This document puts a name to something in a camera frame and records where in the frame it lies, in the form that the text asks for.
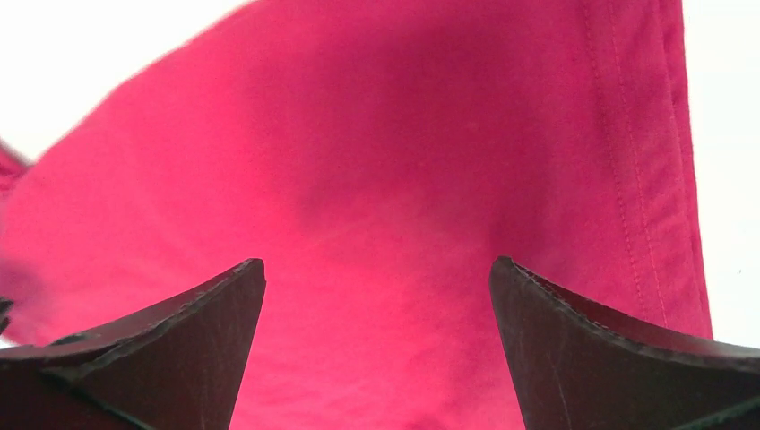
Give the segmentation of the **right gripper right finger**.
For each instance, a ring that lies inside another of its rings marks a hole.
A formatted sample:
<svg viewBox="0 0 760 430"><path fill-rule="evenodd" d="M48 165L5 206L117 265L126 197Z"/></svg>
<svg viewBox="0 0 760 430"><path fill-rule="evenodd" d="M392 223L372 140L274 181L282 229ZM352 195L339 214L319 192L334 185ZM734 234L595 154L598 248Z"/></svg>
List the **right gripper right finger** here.
<svg viewBox="0 0 760 430"><path fill-rule="evenodd" d="M645 322L508 257L489 289L527 428L758 428L757 349Z"/></svg>

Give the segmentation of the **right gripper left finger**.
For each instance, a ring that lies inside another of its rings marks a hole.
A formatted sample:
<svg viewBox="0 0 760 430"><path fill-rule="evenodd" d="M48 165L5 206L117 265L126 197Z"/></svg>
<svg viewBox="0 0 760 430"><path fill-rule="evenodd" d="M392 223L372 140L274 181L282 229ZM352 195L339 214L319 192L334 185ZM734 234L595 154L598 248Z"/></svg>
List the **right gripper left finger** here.
<svg viewBox="0 0 760 430"><path fill-rule="evenodd" d="M265 285L249 259L115 321L3 349L2 428L228 428Z"/></svg>

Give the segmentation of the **magenta t shirt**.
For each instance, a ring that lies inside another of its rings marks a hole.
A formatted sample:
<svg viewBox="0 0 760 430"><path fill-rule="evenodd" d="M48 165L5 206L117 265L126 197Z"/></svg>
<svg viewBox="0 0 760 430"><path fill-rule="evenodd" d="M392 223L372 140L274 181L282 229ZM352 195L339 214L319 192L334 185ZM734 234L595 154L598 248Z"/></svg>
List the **magenta t shirt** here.
<svg viewBox="0 0 760 430"><path fill-rule="evenodd" d="M1 206L8 337L250 257L235 429L519 429L499 255L701 337L679 1L256 1L114 90Z"/></svg>

